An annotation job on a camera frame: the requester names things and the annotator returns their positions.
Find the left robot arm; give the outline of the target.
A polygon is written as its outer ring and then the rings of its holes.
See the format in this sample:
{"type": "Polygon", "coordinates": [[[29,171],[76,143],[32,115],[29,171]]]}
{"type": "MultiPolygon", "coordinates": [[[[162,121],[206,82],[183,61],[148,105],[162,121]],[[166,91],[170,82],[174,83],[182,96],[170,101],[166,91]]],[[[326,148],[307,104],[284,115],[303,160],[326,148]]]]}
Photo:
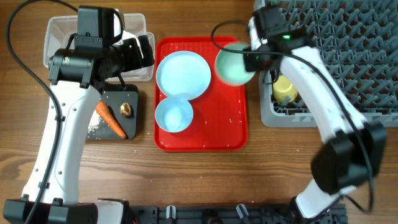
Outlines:
{"type": "Polygon", "coordinates": [[[78,174],[86,132],[106,80],[154,64],[146,35],[113,45],[59,49],[51,59],[47,123],[35,168],[19,199],[6,200],[10,223],[132,223],[125,200],[81,203],[78,174]]]}

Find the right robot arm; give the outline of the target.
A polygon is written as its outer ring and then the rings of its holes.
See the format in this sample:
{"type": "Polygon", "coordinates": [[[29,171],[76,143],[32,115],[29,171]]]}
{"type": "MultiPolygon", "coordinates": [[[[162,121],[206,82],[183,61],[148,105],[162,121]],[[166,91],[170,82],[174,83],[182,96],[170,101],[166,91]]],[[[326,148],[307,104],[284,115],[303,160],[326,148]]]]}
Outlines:
{"type": "Polygon", "coordinates": [[[368,206],[357,208],[371,212],[374,178],[387,141],[384,126],[370,123],[348,101],[305,31],[279,29],[263,35],[252,27],[248,33],[246,70],[281,72],[310,110],[323,142],[310,165],[312,180],[292,199],[289,218],[294,223],[312,222],[363,184],[369,186],[368,206]]]}

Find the brown food scrap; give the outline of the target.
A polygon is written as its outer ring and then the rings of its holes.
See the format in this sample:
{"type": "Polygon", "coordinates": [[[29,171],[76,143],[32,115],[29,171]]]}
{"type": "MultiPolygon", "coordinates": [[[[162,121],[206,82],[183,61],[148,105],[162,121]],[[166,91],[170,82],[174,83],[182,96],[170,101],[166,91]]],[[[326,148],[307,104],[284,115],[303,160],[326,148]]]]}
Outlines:
{"type": "Polygon", "coordinates": [[[129,103],[124,102],[121,106],[120,106],[120,114],[123,117],[129,118],[132,116],[132,107],[129,103]]]}

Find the light blue bowl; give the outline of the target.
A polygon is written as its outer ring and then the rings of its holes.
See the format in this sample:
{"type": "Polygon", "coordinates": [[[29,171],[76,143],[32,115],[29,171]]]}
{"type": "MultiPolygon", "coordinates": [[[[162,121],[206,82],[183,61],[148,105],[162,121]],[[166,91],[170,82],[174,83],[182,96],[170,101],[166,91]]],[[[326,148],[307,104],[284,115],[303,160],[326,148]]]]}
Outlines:
{"type": "Polygon", "coordinates": [[[187,129],[193,121],[193,107],[183,98],[168,97],[155,109],[158,126],[168,133],[179,133],[187,129]]]}

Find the yellow plastic cup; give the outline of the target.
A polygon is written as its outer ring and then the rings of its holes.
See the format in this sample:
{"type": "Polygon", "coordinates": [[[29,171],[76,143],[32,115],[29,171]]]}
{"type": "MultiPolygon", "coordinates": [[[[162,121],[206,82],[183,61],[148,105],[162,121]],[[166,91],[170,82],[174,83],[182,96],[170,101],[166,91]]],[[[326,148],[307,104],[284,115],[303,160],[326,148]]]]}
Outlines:
{"type": "Polygon", "coordinates": [[[274,98],[280,103],[283,103],[288,98],[289,102],[292,102],[298,95],[298,91],[292,82],[283,75],[272,85],[272,93],[274,98]]]}

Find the green bowl with rice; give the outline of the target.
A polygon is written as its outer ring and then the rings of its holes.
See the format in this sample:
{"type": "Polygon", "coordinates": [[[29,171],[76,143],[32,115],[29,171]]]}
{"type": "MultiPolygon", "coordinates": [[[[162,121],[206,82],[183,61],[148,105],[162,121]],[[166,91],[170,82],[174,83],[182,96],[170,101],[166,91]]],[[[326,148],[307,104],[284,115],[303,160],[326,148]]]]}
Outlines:
{"type": "Polygon", "coordinates": [[[247,72],[242,54],[220,50],[215,60],[215,72],[225,84],[241,86],[246,84],[255,75],[247,72]]]}

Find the light blue plate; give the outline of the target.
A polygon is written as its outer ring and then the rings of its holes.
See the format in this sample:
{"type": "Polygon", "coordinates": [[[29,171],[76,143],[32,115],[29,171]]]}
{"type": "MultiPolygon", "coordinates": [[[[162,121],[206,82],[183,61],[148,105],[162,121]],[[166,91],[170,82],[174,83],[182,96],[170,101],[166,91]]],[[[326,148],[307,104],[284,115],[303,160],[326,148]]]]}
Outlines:
{"type": "Polygon", "coordinates": [[[166,56],[158,65],[156,83],[168,97],[187,101],[204,94],[211,82],[211,69],[207,61],[191,51],[178,51],[166,56]]]}

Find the orange carrot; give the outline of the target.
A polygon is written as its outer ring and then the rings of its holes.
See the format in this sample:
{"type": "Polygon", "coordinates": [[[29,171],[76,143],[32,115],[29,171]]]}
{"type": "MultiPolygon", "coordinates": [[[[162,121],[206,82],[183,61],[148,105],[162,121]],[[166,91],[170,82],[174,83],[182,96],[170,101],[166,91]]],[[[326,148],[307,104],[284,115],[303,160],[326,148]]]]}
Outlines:
{"type": "Polygon", "coordinates": [[[127,138],[126,133],[124,132],[122,127],[120,127],[118,122],[114,119],[106,103],[100,101],[97,104],[95,111],[99,114],[103,121],[118,135],[119,138],[127,138]]]}

